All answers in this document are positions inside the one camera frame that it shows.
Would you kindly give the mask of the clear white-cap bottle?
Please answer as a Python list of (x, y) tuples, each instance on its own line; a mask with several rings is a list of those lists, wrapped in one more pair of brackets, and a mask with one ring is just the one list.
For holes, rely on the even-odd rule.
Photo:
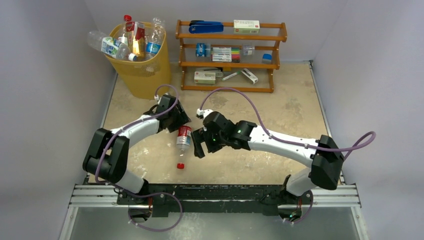
[(151, 77), (161, 70), (161, 65), (155, 61), (149, 61), (146, 62), (141, 69), (144, 76)]

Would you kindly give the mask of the yellow plastic bin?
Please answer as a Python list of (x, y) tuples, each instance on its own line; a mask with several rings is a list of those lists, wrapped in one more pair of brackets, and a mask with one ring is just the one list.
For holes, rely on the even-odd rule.
[(105, 55), (130, 93), (136, 98), (152, 100), (160, 85), (171, 83), (167, 34), (164, 29), (161, 37), (161, 47), (152, 58), (141, 57), (138, 61), (128, 61)]

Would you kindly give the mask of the red white label bottle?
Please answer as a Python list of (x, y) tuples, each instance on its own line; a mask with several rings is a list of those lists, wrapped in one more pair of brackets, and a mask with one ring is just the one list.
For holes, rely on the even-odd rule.
[(128, 44), (128, 37), (127, 37), (127, 23), (130, 23), (132, 21), (132, 17), (130, 15), (124, 15), (123, 16), (123, 23), (120, 26), (120, 29), (118, 31), (118, 40), (125, 44), (125, 45), (129, 45)]

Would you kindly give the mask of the white staples box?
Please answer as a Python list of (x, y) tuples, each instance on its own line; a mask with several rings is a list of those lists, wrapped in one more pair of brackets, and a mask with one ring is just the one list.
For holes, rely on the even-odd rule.
[(216, 73), (195, 71), (193, 79), (196, 84), (214, 85), (216, 83)]

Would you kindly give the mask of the colour marker pen set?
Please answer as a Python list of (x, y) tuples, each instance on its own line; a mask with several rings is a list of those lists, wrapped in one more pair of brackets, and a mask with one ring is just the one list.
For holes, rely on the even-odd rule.
[(212, 47), (210, 55), (213, 62), (239, 63), (241, 61), (239, 47)]

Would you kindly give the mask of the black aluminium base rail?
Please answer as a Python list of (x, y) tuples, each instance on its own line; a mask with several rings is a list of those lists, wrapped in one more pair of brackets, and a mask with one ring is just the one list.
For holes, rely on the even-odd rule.
[(336, 190), (315, 188), (300, 197), (287, 197), (280, 185), (150, 184), (154, 196), (133, 197), (113, 186), (76, 185), (72, 207), (121, 207), (152, 211), (153, 217), (170, 213), (259, 213), (283, 218), (300, 216), (309, 207), (354, 208), (361, 202), (356, 186)]

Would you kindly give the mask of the white green box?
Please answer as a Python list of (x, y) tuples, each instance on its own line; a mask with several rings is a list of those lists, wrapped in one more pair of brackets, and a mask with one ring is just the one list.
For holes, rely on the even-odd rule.
[(260, 22), (258, 20), (235, 19), (233, 21), (233, 32), (235, 34), (258, 34), (260, 29)]

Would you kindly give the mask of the brown tea red bottle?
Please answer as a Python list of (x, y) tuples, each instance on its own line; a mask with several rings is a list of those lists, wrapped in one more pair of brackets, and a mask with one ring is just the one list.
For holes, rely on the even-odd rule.
[(125, 24), (126, 35), (131, 52), (136, 55), (137, 61), (145, 57), (145, 25), (139, 21), (128, 21)]

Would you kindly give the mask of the green white marker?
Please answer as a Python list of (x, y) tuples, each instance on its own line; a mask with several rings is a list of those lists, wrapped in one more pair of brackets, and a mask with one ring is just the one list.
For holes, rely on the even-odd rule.
[(230, 75), (227, 75), (227, 76), (223, 77), (221, 80), (222, 80), (222, 81), (226, 81), (226, 80), (228, 80), (228, 79), (230, 79), (230, 78), (233, 78), (233, 77), (235, 77), (235, 76), (239, 75), (241, 72), (242, 72), (241, 70), (236, 71), (236, 72), (234, 72), (234, 73), (232, 73), (232, 74), (230, 74)]

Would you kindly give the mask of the small white-cap bottle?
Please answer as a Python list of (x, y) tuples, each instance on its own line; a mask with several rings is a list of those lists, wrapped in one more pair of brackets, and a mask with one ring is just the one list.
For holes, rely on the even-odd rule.
[(93, 49), (106, 54), (113, 59), (135, 62), (137, 56), (129, 46), (101, 31), (92, 30), (87, 34), (87, 43)]

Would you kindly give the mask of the blue label clear bottle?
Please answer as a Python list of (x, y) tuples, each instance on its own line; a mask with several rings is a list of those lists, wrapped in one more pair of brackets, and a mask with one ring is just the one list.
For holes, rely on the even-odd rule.
[(147, 59), (152, 59), (157, 55), (163, 44), (165, 32), (165, 22), (159, 17), (154, 17), (146, 40)]

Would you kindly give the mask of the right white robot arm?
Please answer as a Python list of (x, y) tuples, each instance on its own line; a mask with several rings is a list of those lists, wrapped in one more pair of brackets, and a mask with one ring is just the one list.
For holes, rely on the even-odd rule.
[(205, 157), (202, 148), (202, 143), (205, 143), (208, 153), (231, 147), (235, 150), (267, 152), (303, 164), (306, 168), (288, 176), (285, 187), (280, 191), (282, 200), (288, 204), (316, 187), (337, 189), (345, 158), (330, 136), (300, 138), (269, 131), (250, 121), (233, 123), (211, 109), (198, 109), (196, 116), (203, 124), (191, 133), (196, 157)]

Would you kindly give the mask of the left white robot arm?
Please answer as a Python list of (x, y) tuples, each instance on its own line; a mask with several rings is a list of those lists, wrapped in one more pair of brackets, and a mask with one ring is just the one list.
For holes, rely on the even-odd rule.
[(138, 205), (149, 199), (148, 181), (128, 168), (130, 148), (143, 139), (163, 130), (170, 133), (191, 122), (180, 101), (164, 94), (157, 104), (137, 120), (122, 127), (95, 131), (82, 163), (87, 173), (129, 191), (129, 197)]

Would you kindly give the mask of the red-cap bottle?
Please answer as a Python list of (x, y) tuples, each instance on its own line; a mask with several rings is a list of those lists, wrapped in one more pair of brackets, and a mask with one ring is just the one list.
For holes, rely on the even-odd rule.
[(179, 170), (183, 170), (185, 168), (185, 164), (189, 157), (192, 142), (191, 132), (192, 128), (188, 125), (183, 125), (178, 129), (176, 137), (176, 147), (178, 153), (176, 168)]

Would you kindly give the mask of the clear small jar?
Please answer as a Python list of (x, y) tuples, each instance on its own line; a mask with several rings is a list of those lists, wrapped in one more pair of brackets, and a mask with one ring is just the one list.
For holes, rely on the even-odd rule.
[(252, 44), (243, 44), (242, 53), (244, 56), (252, 56), (255, 53), (255, 46)]

